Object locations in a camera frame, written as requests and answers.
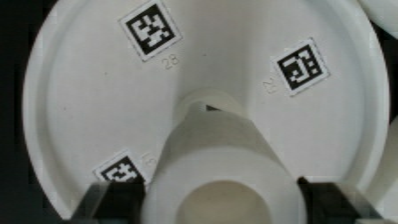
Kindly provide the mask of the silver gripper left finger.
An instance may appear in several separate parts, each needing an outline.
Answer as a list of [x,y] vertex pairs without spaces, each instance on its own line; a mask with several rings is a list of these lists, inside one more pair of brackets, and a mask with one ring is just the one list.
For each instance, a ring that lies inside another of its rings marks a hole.
[[143,224],[144,196],[143,183],[95,183],[68,219],[68,224]]

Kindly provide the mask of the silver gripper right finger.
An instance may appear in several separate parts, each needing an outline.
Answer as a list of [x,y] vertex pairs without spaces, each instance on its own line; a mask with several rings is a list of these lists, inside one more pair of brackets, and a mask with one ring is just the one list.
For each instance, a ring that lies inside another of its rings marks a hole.
[[361,219],[381,220],[383,215],[359,190],[336,182],[312,182],[304,177],[297,185],[306,201],[306,224],[356,224]]

